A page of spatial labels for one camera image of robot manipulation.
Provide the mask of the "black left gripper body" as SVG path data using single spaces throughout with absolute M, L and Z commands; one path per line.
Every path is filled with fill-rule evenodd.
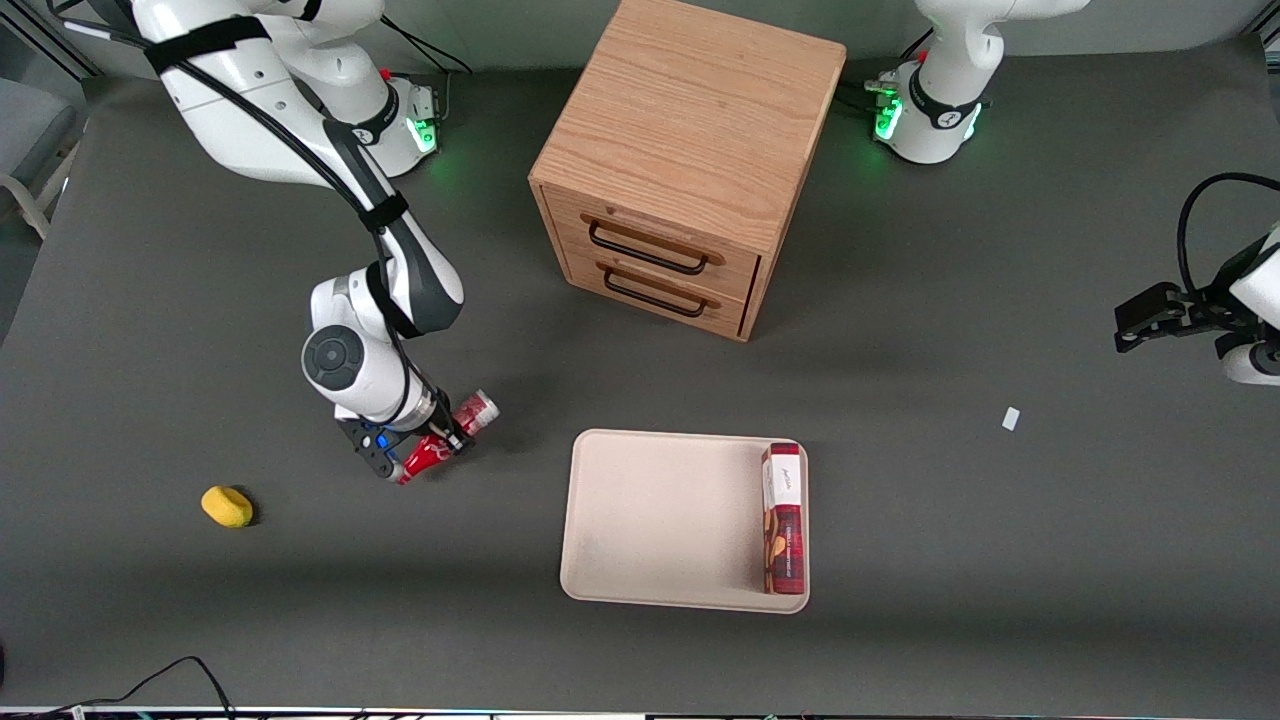
M 1197 286 L 1190 264 L 1184 263 L 1184 286 L 1188 297 L 1185 334 L 1221 331 L 1235 340 L 1251 338 L 1251 313 L 1234 299 L 1230 286 L 1239 281 L 1251 263 L 1224 263 L 1212 282 Z

